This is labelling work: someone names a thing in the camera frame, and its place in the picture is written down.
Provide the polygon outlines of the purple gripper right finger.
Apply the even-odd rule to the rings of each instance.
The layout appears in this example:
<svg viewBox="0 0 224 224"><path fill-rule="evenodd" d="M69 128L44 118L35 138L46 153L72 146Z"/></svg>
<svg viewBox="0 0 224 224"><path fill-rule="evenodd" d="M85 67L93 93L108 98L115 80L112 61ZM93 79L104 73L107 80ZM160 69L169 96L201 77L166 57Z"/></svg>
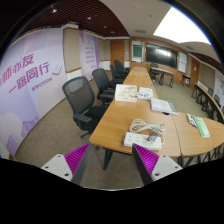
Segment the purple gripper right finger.
<svg viewBox="0 0 224 224"><path fill-rule="evenodd" d="M150 184L182 169L182 167L168 155L159 156L137 144L132 145L132 155L144 185Z"/></svg>

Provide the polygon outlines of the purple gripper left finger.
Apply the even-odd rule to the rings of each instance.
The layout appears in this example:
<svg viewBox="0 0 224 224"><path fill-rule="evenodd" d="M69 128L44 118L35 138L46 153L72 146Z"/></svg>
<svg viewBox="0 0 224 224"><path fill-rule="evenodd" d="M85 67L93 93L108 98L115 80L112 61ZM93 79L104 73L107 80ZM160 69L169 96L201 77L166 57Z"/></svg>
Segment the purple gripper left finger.
<svg viewBox="0 0 224 224"><path fill-rule="evenodd" d="M90 155L91 145L86 144L66 155L56 154L42 166L42 169L79 185L82 181Z"/></svg>

